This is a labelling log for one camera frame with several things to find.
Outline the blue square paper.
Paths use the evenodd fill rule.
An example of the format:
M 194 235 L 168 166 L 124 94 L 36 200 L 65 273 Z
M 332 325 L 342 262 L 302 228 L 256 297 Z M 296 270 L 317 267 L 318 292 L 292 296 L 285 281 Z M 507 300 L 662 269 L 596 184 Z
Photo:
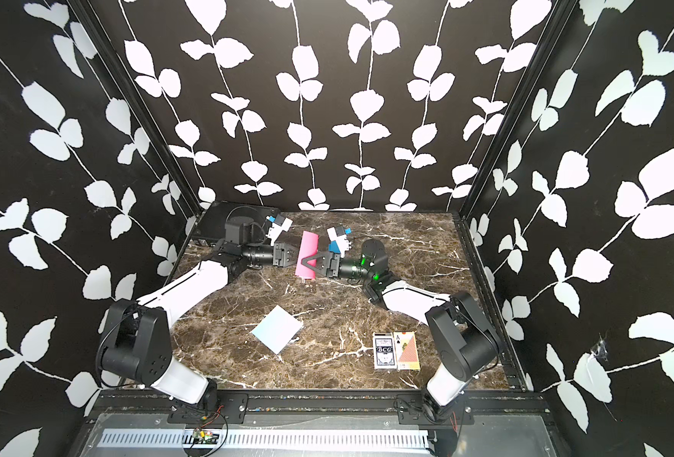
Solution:
M 331 242 L 330 242 L 330 244 L 329 244 L 329 246 L 328 246 L 328 250 L 331 251 L 331 252 L 336 252 L 336 253 L 340 253 L 340 252 L 341 252 L 341 250 L 340 250 L 340 248 L 339 248 L 339 246 L 338 246 L 338 244 L 337 244 L 336 241 L 331 241 Z

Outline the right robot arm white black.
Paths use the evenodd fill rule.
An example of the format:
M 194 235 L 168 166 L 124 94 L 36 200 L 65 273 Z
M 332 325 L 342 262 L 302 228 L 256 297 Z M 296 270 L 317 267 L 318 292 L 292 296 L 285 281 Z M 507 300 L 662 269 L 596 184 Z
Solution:
M 298 261 L 325 278 L 356 280 L 370 303 L 405 314 L 428 326 L 440 365 L 424 388 L 424 409 L 445 412 L 471 380 L 499 359 L 502 345 L 495 327 L 471 294 L 426 291 L 414 287 L 389 268 L 384 244 L 363 242 L 357 259 L 317 251 Z

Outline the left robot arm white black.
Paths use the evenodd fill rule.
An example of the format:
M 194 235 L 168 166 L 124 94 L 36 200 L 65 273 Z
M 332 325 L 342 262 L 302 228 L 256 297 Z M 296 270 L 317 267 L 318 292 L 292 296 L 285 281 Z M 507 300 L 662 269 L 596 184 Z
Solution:
M 278 241 L 292 224 L 281 214 L 266 217 L 263 225 L 228 217 L 224 237 L 192 270 L 149 295 L 112 305 L 96 352 L 96 374 L 102 377 L 107 371 L 193 409 L 216 411 L 217 382 L 176 360 L 170 331 L 199 302 L 249 268 L 295 265 L 296 249 Z

